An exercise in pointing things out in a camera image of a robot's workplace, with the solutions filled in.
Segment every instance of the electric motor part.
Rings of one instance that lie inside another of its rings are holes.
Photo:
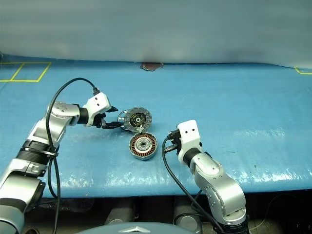
[[[152,124],[151,113],[142,107],[124,110],[118,115],[118,121],[123,121],[122,129],[133,133],[142,133]]]
[[[137,133],[129,142],[130,152],[140,160],[150,159],[156,152],[157,139],[150,133]]]

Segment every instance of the black cable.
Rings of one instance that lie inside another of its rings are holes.
[[[188,212],[188,213],[181,213],[181,214],[178,214],[178,215],[174,218],[174,225],[176,225],[176,221],[177,221],[180,217],[187,216],[187,215],[205,217],[205,216],[202,215],[202,214],[194,213],[194,212],[193,212],[193,213],[191,213],[191,212]]]
[[[55,93],[54,97],[52,98],[47,114],[46,114],[46,120],[45,120],[45,127],[46,127],[46,131],[47,131],[47,135],[48,135],[48,140],[49,140],[49,145],[50,145],[50,152],[55,153],[58,151],[58,148],[55,149],[54,145],[53,145],[53,140],[52,140],[52,135],[51,135],[51,130],[50,130],[50,116],[51,116],[51,112],[52,112],[52,108],[53,105],[56,101],[56,99],[58,98],[59,94],[71,83],[77,81],[77,80],[83,80],[87,83],[89,83],[92,88],[93,88],[93,95],[96,95],[99,93],[99,90],[97,89],[97,87],[89,80],[85,79],[85,78],[75,78],[75,79],[71,79],[70,81],[68,81],[67,83],[65,83],[62,87],[59,88],[59,90]],[[56,195],[56,199],[57,199],[57,208],[55,211],[55,222],[54,222],[54,230],[53,230],[53,234],[56,233],[57,231],[57,227],[58,227],[58,220],[59,220],[59,205],[60,205],[60,178],[59,178],[59,167],[58,167],[58,162],[56,157],[54,156],[53,159],[53,163],[54,163],[54,168],[55,168],[55,173],[56,173],[56,179],[57,179],[57,195]],[[54,196],[55,193],[52,189],[52,184],[51,184],[51,167],[52,167],[52,162],[49,163],[49,170],[48,170],[48,184],[49,184],[49,190],[51,192],[51,194]]]
[[[175,174],[171,171],[168,163],[167,163],[167,159],[165,156],[165,145],[166,142],[168,140],[168,137],[166,137],[162,143],[162,159],[164,161],[165,167],[168,171],[168,173],[171,175],[172,179],[174,179],[174,181],[177,183],[177,185],[180,187],[180,189],[185,193],[185,195],[191,200],[191,202],[200,210],[200,213],[203,214],[210,222],[211,224],[218,229],[218,232],[223,232],[222,227],[220,226],[220,224],[209,214],[207,213],[200,205],[199,203],[192,197],[192,195],[186,190],[186,188],[181,184],[181,182],[177,179],[177,177],[175,176]]]

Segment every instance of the blue table surface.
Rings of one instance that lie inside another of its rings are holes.
[[[312,188],[312,76],[293,68],[165,64],[147,72],[130,62],[5,59],[52,65],[40,82],[0,82],[0,172],[43,117],[56,90],[84,77],[119,112],[135,106],[148,109],[153,116],[148,132],[159,145],[178,123],[195,119],[203,149],[222,162],[244,192]],[[0,79],[10,79],[18,67],[1,65]],[[36,79],[43,68],[25,65],[15,79]],[[86,83],[76,82],[58,100],[83,105],[91,91]],[[118,113],[108,113],[106,120],[115,121]],[[160,147],[153,158],[140,161],[129,152],[131,137],[121,129],[68,127],[58,156],[62,197],[182,194],[163,165]],[[186,188],[196,193],[189,168],[173,152],[167,158]],[[48,189],[44,196],[50,196]]]

